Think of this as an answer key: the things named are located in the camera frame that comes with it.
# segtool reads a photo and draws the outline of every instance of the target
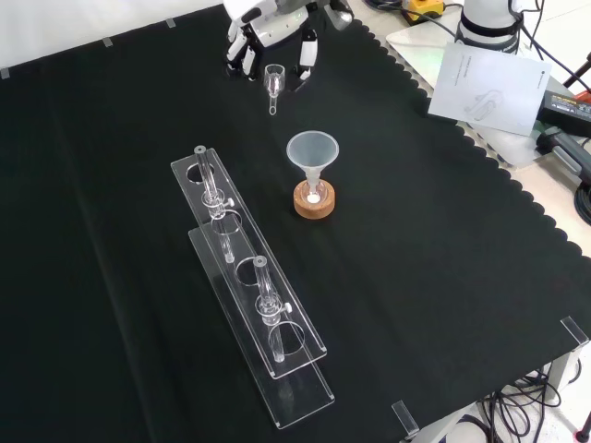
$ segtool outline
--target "cable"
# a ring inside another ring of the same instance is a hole
[[[542,16],[544,15],[544,6],[546,5],[546,0],[542,0],[542,6],[537,3],[536,0],[536,7],[539,9],[539,16],[537,17],[536,27],[534,28],[534,33],[532,34],[532,39],[535,39],[537,34],[537,29],[539,28],[539,24],[542,22]],[[529,49],[532,49],[533,42],[529,43]]]
[[[402,11],[402,12],[405,12],[406,14],[412,14],[414,16],[422,17],[425,20],[430,21],[431,23],[435,23],[437,26],[439,26],[440,28],[442,28],[443,30],[445,30],[447,33],[449,33],[450,35],[452,35],[452,37],[455,39],[455,32],[453,32],[452,30],[450,30],[447,26],[442,25],[435,18],[432,18],[432,17],[430,17],[427,14],[422,14],[420,12],[411,11],[409,9],[406,9],[406,8],[402,7],[402,1],[400,1],[400,0],[398,0],[398,1],[391,1],[391,2],[381,1],[381,0],[365,0],[365,2],[369,6],[374,7],[376,9],[379,9],[380,11],[389,11],[389,12]]]
[[[577,358],[576,363],[577,363],[577,367],[578,367],[578,369],[576,371],[576,376],[574,376],[574,378],[571,381],[569,381],[569,385],[574,383],[576,380],[578,380],[579,377],[581,376],[581,373],[583,372],[583,364],[581,363],[581,359]]]
[[[464,7],[464,5],[462,5],[461,3],[444,3],[443,4],[443,10],[447,9],[448,7]]]
[[[550,366],[550,368],[548,370],[548,375],[546,376],[546,380],[544,381],[546,387],[551,386],[548,383],[548,379],[550,378],[551,371],[552,371],[552,366]],[[534,437],[534,443],[537,443],[537,440],[539,439],[539,434],[540,434],[540,432],[542,432],[542,425],[544,424],[544,419],[546,418],[546,402],[545,402],[545,400],[546,400],[546,390],[544,389],[544,390],[542,390],[542,416],[540,417],[539,424],[537,425],[536,436]]]
[[[572,380],[572,382],[576,381],[576,379],[581,376],[581,371],[582,367],[579,366],[577,375]],[[508,387],[513,387],[518,391],[508,393],[505,392],[505,389],[498,390],[478,402],[482,406],[482,412],[484,413],[484,416],[488,422],[488,426],[482,423],[479,425],[476,419],[465,419],[466,416],[464,416],[460,422],[469,422],[480,427],[480,429],[482,429],[487,435],[488,443],[501,443],[501,439],[499,438],[497,429],[495,427],[495,413],[498,413],[501,422],[507,429],[507,432],[509,432],[512,436],[517,437],[517,442],[520,443],[522,438],[529,435],[532,430],[532,423],[529,415],[527,414],[525,406],[538,403],[541,406],[541,418],[533,440],[534,443],[537,443],[541,434],[542,425],[544,424],[544,420],[546,418],[546,408],[557,408],[561,405],[562,398],[560,393],[549,383],[549,372],[547,374],[544,373],[543,368],[539,368],[532,376],[520,378],[514,383],[508,385]],[[548,403],[546,401],[546,395],[549,389],[554,391],[558,401],[554,403]],[[517,400],[518,398],[525,398],[528,399],[528,401],[519,402]],[[525,423],[523,430],[520,430],[519,427],[517,427],[517,424],[515,423],[515,417],[513,416],[514,413],[518,413],[521,420]]]
[[[569,69],[568,67],[566,67],[563,63],[561,63],[559,60],[556,59],[556,57],[554,57],[554,55],[552,55],[551,53],[549,53],[541,44],[539,44],[533,37],[532,35],[529,33],[529,31],[527,30],[527,28],[524,26],[524,15],[523,12],[530,12],[528,10],[522,11],[520,13],[517,13],[513,10],[513,0],[507,0],[508,1],[508,7],[509,7],[509,13],[515,17],[515,20],[520,23],[519,27],[520,29],[524,32],[524,34],[527,36],[527,38],[534,44],[534,46],[536,47],[537,53],[539,54],[540,58],[543,60],[544,58],[542,57],[542,54],[540,53],[540,51],[542,53],[544,53],[545,55],[547,55],[554,63],[556,63],[558,66],[560,66],[562,69],[564,69],[566,72],[568,72],[572,78],[574,78],[575,80],[577,80],[579,83],[581,83],[586,90],[589,91],[589,93],[591,93],[591,88],[589,88],[587,86],[587,84],[576,74],[574,74],[574,72]]]
[[[574,208],[579,217],[591,224],[591,185],[582,183],[574,192]]]
[[[431,23],[435,23],[437,26],[439,26],[440,28],[442,28],[443,30],[445,30],[448,34],[450,34],[455,39],[455,32],[453,32],[452,30],[450,30],[447,26],[442,25],[441,23],[439,23],[435,18],[429,17],[427,14],[422,14],[420,12],[411,11],[411,10],[405,9],[403,7],[394,7],[392,10],[393,11],[403,11],[406,14],[413,14],[415,16],[422,17],[425,20],[430,21]]]

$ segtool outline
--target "paper sheet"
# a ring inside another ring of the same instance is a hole
[[[429,113],[529,136],[549,63],[448,43]]]

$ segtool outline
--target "wooden stand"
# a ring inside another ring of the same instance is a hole
[[[330,183],[320,180],[328,191],[328,196],[321,203],[309,203],[302,198],[302,187],[306,183],[304,180],[294,189],[294,207],[295,211],[305,219],[318,220],[328,216],[334,210],[334,188]]]

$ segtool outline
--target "clear acrylic stand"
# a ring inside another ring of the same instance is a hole
[[[315,361],[326,347],[215,150],[172,163],[199,222],[189,233],[260,393],[279,428],[334,396]]]

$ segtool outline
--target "yellow device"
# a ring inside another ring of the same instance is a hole
[[[431,18],[439,18],[443,14],[445,5],[443,4],[443,0],[403,0],[403,8],[425,14]],[[424,18],[415,14],[409,14],[404,11],[402,11],[402,14],[411,26],[426,21]]]

